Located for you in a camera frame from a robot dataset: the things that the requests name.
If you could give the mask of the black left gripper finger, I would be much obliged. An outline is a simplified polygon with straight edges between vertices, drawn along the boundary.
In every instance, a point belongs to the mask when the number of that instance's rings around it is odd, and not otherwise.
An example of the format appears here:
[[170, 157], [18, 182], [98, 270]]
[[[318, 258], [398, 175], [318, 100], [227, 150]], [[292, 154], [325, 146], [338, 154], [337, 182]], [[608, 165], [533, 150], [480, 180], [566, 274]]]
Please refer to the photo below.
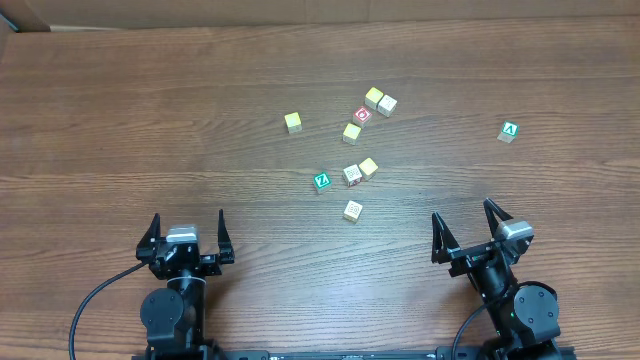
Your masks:
[[222, 209], [219, 210], [217, 236], [219, 247], [219, 262], [221, 264], [233, 264], [235, 262], [235, 252], [226, 228], [224, 211]]
[[156, 213], [147, 231], [136, 246], [136, 259], [141, 262], [151, 262], [157, 255], [157, 243], [161, 237], [160, 215]]

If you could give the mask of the white outline block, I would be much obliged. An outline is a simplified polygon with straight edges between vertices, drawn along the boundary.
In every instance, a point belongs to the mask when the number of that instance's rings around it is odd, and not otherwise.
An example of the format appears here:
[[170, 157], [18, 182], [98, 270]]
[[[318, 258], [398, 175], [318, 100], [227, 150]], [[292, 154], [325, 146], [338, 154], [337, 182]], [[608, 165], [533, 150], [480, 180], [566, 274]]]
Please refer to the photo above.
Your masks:
[[356, 223], [360, 217], [363, 206], [355, 201], [349, 201], [343, 212], [343, 217], [353, 223]]

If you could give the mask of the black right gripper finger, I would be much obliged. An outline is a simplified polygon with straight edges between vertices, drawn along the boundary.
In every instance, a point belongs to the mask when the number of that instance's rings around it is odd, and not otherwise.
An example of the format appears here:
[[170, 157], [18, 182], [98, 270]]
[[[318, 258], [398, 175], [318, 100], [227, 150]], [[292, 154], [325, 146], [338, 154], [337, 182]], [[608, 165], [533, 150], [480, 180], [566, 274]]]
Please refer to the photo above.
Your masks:
[[432, 214], [432, 228], [431, 261], [438, 264], [450, 262], [452, 254], [459, 251], [460, 246], [438, 212]]
[[483, 207], [492, 236], [495, 235], [500, 221], [512, 219], [512, 216], [505, 212], [491, 198], [486, 198], [483, 201]]

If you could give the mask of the white red-sided block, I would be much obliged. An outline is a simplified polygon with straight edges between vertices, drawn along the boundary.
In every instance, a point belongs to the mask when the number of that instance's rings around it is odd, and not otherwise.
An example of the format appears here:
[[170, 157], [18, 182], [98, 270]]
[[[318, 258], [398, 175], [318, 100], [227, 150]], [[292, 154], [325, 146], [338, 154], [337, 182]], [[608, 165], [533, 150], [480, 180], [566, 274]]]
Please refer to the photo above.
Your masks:
[[355, 186], [363, 180], [363, 175], [357, 164], [353, 164], [344, 168], [342, 176], [348, 187]]

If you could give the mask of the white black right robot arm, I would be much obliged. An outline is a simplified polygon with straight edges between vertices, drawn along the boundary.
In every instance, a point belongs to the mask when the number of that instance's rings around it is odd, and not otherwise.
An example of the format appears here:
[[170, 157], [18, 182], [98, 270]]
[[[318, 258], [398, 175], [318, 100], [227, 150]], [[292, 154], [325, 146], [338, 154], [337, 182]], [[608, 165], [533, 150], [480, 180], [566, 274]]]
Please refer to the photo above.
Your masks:
[[[557, 292], [538, 281], [520, 282], [511, 267], [526, 253], [534, 238], [533, 227], [505, 212], [492, 199], [483, 201], [491, 238], [467, 249], [460, 247], [441, 215], [432, 214], [431, 261], [449, 264], [449, 275], [465, 275], [482, 299], [467, 317], [450, 346], [435, 350], [437, 359], [574, 359], [572, 347], [561, 348]], [[471, 322], [487, 312], [496, 336], [480, 346], [460, 347]]]

